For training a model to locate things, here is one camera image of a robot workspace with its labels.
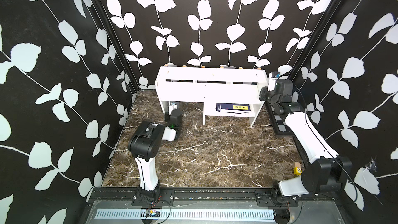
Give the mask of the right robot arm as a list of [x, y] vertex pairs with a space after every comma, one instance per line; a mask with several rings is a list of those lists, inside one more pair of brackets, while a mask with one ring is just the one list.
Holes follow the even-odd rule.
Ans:
[[293, 87], [292, 81], [272, 76], [259, 96], [276, 115], [282, 116], [309, 160], [300, 176], [278, 183], [278, 192], [284, 197], [340, 192], [351, 179], [352, 163], [331, 148], [309, 120], [305, 108], [293, 101]]

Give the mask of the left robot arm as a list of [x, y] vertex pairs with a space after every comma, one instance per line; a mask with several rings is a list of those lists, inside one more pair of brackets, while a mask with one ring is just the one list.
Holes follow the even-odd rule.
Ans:
[[155, 170], [155, 157], [162, 141], [175, 141], [182, 129], [183, 111], [176, 108], [165, 117], [167, 125], [157, 124], [150, 120], [141, 122], [131, 137], [127, 149], [138, 166], [140, 174], [140, 195], [156, 200], [160, 197], [160, 183]]

